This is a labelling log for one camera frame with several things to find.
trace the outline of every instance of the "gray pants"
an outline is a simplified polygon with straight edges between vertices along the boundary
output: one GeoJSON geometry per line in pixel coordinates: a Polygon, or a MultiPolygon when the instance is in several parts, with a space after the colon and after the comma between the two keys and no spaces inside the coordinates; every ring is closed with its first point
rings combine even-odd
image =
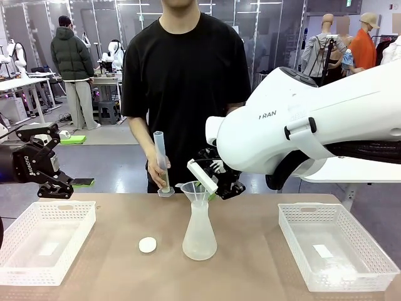
{"type": "Polygon", "coordinates": [[[74,126],[81,130],[86,123],[87,129],[93,130],[97,126],[97,123],[93,119],[92,96],[89,83],[65,82],[65,92],[74,126]]]}

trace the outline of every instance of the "black cap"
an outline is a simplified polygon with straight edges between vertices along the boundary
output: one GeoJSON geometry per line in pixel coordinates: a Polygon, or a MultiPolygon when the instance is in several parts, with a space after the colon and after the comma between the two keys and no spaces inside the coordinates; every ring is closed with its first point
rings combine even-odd
{"type": "Polygon", "coordinates": [[[67,27],[71,24],[71,19],[67,16],[60,16],[58,17],[58,24],[59,26],[67,27]]]}

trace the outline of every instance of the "glass wall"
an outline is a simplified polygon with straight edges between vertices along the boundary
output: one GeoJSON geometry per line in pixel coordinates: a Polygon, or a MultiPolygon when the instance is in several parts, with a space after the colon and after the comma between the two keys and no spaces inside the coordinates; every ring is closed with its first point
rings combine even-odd
{"type": "MultiPolygon", "coordinates": [[[[16,37],[26,48],[28,69],[53,66],[49,44],[62,14],[71,17],[77,36],[82,38],[86,33],[94,62],[108,51],[111,40],[120,40],[126,48],[136,34],[162,14],[160,0],[13,1],[3,1],[4,21],[8,38],[16,37]]],[[[203,13],[233,26],[239,33],[253,87],[258,84],[260,72],[269,72],[277,66],[296,66],[304,2],[198,0],[203,13]]]]}

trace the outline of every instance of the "person in green jacket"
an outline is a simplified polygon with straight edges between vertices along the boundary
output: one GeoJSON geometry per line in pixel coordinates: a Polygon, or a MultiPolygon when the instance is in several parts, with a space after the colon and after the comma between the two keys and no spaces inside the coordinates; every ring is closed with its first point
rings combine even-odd
{"type": "Polygon", "coordinates": [[[97,129],[100,124],[93,119],[90,88],[95,72],[89,51],[82,40],[74,35],[69,17],[60,16],[58,24],[60,27],[51,41],[51,57],[65,82],[71,118],[78,130],[85,123],[88,130],[97,129]]]}

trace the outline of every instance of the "orange shirt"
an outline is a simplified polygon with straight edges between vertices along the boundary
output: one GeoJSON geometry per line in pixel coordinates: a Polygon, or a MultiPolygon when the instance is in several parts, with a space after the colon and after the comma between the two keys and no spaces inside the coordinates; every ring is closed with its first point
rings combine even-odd
{"type": "Polygon", "coordinates": [[[369,69],[376,66],[376,47],[369,34],[360,29],[349,49],[357,68],[369,69]]]}

